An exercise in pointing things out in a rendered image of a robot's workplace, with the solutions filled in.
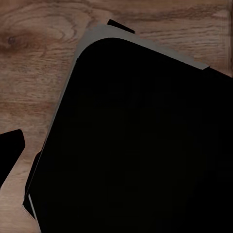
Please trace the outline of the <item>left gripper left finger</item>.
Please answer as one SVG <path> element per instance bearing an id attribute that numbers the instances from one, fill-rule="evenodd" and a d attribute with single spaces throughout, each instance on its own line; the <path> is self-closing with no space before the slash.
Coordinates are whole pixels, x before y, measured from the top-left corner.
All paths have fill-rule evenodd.
<path id="1" fill-rule="evenodd" d="M 24 149 L 21 129 L 0 134 L 0 188 Z"/>

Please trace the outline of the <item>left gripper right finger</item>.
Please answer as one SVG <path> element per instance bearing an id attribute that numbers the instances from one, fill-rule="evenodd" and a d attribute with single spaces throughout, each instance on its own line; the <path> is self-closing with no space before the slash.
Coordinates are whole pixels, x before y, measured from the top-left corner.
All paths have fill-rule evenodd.
<path id="1" fill-rule="evenodd" d="M 222 129 L 217 145 L 233 168 L 233 131 Z"/>

